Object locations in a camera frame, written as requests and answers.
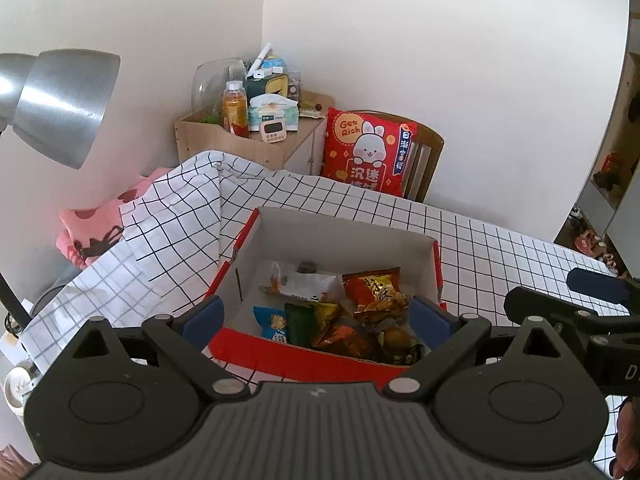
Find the white wall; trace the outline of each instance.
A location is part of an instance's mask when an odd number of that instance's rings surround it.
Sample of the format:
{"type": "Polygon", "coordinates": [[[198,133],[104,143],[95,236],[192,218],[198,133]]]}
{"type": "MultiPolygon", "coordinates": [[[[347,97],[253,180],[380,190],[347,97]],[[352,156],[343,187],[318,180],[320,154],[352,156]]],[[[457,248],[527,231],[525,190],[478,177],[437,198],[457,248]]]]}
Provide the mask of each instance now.
{"type": "Polygon", "coordinates": [[[262,0],[0,0],[0,52],[94,48],[119,54],[120,75],[80,171],[0,137],[0,269],[19,297],[52,282],[58,211],[91,207],[177,163],[173,121],[190,112],[203,62],[260,49],[262,0]]]}
{"type": "Polygon", "coordinates": [[[430,204],[553,240],[609,120],[628,0],[265,0],[263,41],[344,108],[445,147],[430,204]]]}

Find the wooden chair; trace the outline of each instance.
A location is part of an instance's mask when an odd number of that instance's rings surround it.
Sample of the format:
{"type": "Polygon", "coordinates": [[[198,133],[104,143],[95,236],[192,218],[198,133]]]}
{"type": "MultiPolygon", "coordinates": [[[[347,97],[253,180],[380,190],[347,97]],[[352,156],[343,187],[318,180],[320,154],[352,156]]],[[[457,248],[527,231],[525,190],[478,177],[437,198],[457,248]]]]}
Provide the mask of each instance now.
{"type": "MultiPolygon", "coordinates": [[[[394,123],[415,122],[398,115],[373,110],[352,110],[355,113],[369,114],[394,123]]],[[[407,164],[402,176],[402,196],[414,202],[424,202],[424,197],[433,178],[433,172],[444,147],[444,139],[424,124],[418,124],[414,140],[409,150],[407,164]]]]}

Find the silver lamp shade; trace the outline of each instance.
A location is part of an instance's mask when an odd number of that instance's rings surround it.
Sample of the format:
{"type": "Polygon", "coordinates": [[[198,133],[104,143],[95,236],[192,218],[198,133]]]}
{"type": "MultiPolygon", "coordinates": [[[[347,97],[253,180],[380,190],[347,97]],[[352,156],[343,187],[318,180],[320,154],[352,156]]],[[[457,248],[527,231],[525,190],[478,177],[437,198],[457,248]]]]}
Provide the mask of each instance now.
{"type": "Polygon", "coordinates": [[[0,54],[0,132],[79,170],[94,143],[120,57],[96,50],[0,54]]]}

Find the bunny cartoon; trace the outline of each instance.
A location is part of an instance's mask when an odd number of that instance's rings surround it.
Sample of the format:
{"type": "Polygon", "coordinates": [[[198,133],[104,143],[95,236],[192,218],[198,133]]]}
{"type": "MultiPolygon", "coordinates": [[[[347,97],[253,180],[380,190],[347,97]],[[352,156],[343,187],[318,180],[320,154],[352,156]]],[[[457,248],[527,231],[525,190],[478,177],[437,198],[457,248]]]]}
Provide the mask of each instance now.
{"type": "Polygon", "coordinates": [[[353,163],[372,162],[374,168],[382,166],[382,161],[386,159],[385,141],[382,139],[384,133],[384,126],[374,128],[369,121],[363,123],[362,135],[353,147],[353,163]]]}

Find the red pillow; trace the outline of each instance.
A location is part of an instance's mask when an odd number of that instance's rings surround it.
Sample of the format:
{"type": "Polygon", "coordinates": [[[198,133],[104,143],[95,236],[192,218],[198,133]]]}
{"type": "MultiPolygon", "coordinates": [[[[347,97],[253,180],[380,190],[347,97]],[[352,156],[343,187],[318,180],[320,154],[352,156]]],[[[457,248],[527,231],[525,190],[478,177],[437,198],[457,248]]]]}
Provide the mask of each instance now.
{"type": "Polygon", "coordinates": [[[402,171],[417,124],[329,108],[322,176],[402,196],[402,171]]]}

